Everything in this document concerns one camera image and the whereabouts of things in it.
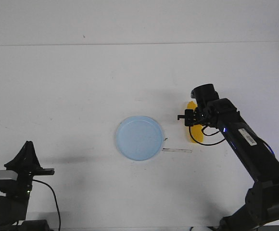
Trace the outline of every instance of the white table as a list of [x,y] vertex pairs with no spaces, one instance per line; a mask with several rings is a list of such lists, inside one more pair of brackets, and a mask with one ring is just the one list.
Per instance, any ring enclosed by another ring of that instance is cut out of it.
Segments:
[[[55,168],[36,179],[55,189],[63,227],[217,225],[253,182],[227,143],[190,143],[177,121],[205,83],[279,160],[279,42],[0,46],[0,169],[32,140],[41,166]],[[114,133],[134,115],[160,123],[165,148],[190,151],[125,158]],[[51,192],[35,183],[27,219],[56,227],[56,216]]]

